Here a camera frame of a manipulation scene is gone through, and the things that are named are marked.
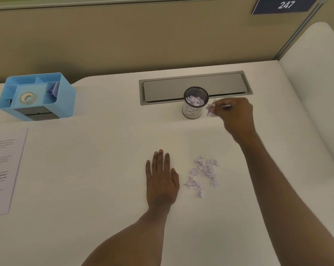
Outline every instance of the white desk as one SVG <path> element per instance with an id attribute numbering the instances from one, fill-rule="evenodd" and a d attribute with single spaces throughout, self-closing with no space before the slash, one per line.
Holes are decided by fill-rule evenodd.
<path id="1" fill-rule="evenodd" d="M 244 70 L 255 124 L 271 156 L 334 235 L 334 162 L 276 61 L 93 76 L 71 118 L 28 127 L 9 214 L 0 216 L 0 266 L 77 266 L 147 209 L 145 162 L 163 148 L 187 179 L 193 159 L 221 163 L 205 197 L 181 186 L 165 228 L 162 265 L 279 265 L 240 148 L 218 118 L 186 119 L 182 102 L 140 106 L 138 80 Z"/>

